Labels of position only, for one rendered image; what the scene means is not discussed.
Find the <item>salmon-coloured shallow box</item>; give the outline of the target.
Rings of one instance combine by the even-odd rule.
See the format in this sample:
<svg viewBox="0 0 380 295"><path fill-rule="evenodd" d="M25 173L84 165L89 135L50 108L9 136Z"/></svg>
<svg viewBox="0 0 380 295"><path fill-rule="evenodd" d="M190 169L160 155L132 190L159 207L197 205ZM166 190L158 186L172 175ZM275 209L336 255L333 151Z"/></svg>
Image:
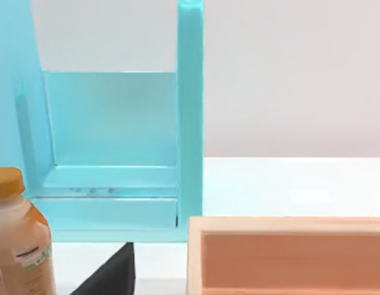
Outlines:
<svg viewBox="0 0 380 295"><path fill-rule="evenodd" d="M192 217L186 295L380 295L380 217Z"/></svg>

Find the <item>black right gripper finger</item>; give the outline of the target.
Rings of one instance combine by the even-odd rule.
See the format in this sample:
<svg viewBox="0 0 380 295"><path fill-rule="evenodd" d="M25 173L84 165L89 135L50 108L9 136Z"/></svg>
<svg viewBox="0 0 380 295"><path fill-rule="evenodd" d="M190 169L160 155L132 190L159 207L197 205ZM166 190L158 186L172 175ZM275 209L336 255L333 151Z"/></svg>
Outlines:
<svg viewBox="0 0 380 295"><path fill-rule="evenodd" d="M70 295L134 295L134 243L125 243Z"/></svg>

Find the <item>orange-capped juice bottle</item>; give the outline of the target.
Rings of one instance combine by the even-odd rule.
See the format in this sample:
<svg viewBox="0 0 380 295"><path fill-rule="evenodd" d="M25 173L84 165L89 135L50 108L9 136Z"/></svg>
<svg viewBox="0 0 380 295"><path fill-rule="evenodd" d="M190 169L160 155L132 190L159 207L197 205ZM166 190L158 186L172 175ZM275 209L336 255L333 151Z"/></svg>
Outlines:
<svg viewBox="0 0 380 295"><path fill-rule="evenodd" d="M21 170L0 167L0 295L56 295L52 233L24 191Z"/></svg>

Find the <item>light blue rack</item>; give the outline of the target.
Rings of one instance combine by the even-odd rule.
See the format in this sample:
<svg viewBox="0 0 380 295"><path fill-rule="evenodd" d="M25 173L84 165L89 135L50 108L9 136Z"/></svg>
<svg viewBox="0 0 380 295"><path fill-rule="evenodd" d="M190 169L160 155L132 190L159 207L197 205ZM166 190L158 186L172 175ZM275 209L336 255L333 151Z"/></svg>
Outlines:
<svg viewBox="0 0 380 295"><path fill-rule="evenodd" d="M56 242L185 242L202 214L204 0L176 0L172 71L57 71L30 0L0 0L0 166Z"/></svg>

